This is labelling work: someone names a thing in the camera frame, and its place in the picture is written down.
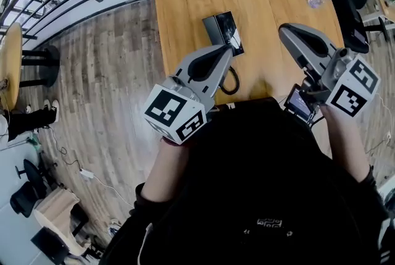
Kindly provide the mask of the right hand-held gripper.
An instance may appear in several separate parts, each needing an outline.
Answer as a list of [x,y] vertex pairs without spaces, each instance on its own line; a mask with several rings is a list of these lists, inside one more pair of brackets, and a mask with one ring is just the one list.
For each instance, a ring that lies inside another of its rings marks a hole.
[[318,79],[304,81],[301,96],[306,103],[325,104],[345,116],[358,117],[373,100],[380,77],[360,54],[347,48],[336,50],[324,33],[300,23],[283,23],[278,34],[301,69],[323,71]]

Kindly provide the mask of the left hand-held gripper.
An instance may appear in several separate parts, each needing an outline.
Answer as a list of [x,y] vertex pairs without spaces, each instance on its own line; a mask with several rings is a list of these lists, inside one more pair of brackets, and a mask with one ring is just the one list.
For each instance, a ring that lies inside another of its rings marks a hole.
[[163,137],[181,145],[207,123],[214,94],[233,58],[227,45],[198,49],[184,57],[163,84],[156,84],[144,107],[143,117]]

